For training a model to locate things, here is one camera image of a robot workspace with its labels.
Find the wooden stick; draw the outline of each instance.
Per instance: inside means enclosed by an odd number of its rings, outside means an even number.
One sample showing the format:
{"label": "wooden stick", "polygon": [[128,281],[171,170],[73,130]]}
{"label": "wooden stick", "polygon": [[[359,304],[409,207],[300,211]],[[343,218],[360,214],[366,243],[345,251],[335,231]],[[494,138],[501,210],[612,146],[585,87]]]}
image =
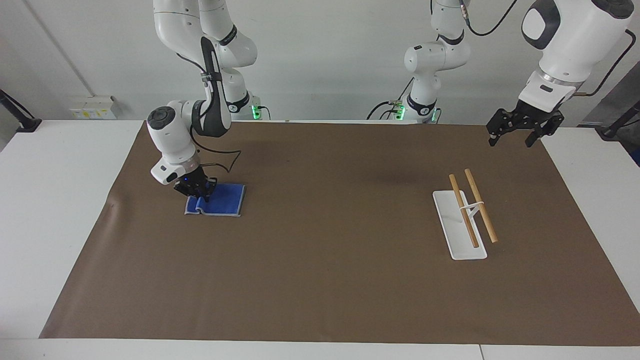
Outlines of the wooden stick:
{"label": "wooden stick", "polygon": [[469,185],[471,185],[471,191],[474,193],[474,197],[476,198],[476,202],[480,202],[480,214],[482,215],[482,219],[484,220],[484,226],[486,226],[486,230],[489,233],[489,238],[492,243],[498,242],[498,235],[495,234],[495,229],[493,228],[493,224],[491,223],[491,219],[489,218],[489,213],[486,210],[486,206],[482,201],[482,197],[480,197],[480,191],[476,185],[476,180],[474,180],[474,176],[471,175],[470,169],[465,169],[465,174],[467,175],[467,180],[469,180]]}
{"label": "wooden stick", "polygon": [[465,205],[465,203],[462,201],[462,195],[460,195],[460,188],[458,187],[456,176],[454,174],[450,174],[449,180],[451,181],[451,186],[453,186],[453,192],[456,194],[456,199],[458,200],[458,206],[460,207],[460,213],[462,214],[462,220],[464,220],[465,225],[467,226],[467,232],[471,237],[471,243],[475,248],[478,248],[480,247],[480,244],[478,244],[476,233],[474,232],[474,228],[471,226],[471,219],[469,219],[469,213],[467,213],[467,209],[462,208]]}

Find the brown table surface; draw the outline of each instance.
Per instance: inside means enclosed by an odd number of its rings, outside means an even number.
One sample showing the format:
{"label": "brown table surface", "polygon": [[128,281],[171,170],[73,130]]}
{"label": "brown table surface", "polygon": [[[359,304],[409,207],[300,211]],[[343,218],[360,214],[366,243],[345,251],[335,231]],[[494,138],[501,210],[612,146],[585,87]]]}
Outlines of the brown table surface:
{"label": "brown table surface", "polygon": [[[541,143],[479,126],[234,124],[240,218],[183,215],[143,128],[42,338],[640,345]],[[201,153],[203,162],[232,156]],[[451,259],[431,193],[471,168],[500,242]],[[480,225],[484,239],[486,231]]]}

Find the folded blue towel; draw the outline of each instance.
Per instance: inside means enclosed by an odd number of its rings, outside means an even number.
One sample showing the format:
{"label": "folded blue towel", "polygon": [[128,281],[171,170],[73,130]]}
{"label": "folded blue towel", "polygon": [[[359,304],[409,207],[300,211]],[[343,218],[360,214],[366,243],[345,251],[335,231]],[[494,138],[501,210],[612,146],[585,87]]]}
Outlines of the folded blue towel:
{"label": "folded blue towel", "polygon": [[245,186],[241,184],[217,184],[209,197],[209,202],[204,201],[203,197],[188,197],[184,214],[239,217],[244,188]]}

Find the black joint cap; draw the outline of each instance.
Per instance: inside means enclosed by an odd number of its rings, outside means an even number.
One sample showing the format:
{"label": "black joint cap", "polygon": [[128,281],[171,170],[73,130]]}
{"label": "black joint cap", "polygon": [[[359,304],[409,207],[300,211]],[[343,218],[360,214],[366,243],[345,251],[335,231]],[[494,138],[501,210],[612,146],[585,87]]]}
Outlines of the black joint cap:
{"label": "black joint cap", "polygon": [[153,130],[162,130],[175,119],[175,110],[170,106],[162,106],[151,111],[147,122]]}
{"label": "black joint cap", "polygon": [[626,19],[634,12],[631,0],[591,0],[599,9],[616,19]]}

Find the white wall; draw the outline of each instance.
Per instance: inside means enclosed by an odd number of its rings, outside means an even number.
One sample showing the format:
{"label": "white wall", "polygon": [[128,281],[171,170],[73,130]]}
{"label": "white wall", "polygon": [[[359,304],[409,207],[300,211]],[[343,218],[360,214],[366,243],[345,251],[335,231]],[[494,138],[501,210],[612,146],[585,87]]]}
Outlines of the white wall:
{"label": "white wall", "polygon": [[[46,41],[32,31],[36,22],[24,21],[21,2],[0,2],[0,34],[23,58],[29,57],[27,65],[47,91],[85,94],[68,66],[57,64],[60,61],[52,66],[47,56],[26,55],[33,55],[35,44]],[[475,27],[484,31],[493,26],[510,2],[472,3]],[[520,34],[522,17],[531,3],[520,1],[492,36],[477,38],[467,33],[471,60],[441,75],[442,122],[485,124],[497,108],[510,110],[515,105],[541,56]],[[151,0],[28,0],[28,4],[91,90],[114,95],[125,118],[145,118],[172,99],[201,98],[198,72],[157,39]],[[276,119],[366,117],[375,104],[396,98],[410,79],[403,66],[406,49],[435,38],[428,0],[228,0],[228,5],[238,28],[259,48],[257,63],[241,71],[250,90]],[[640,33],[637,19],[636,15],[631,28]],[[585,90],[595,87],[627,44],[628,37],[616,44]],[[50,44],[41,48],[55,53]],[[60,60],[59,55],[53,58]],[[640,45],[619,65],[600,96],[565,104],[566,124],[580,122],[638,60]],[[3,62],[0,72],[6,68]],[[33,86],[23,83],[14,90],[25,94]],[[26,102],[44,112],[37,101]],[[59,100],[59,108],[67,106],[64,99]],[[69,115],[56,110],[38,116]]]}

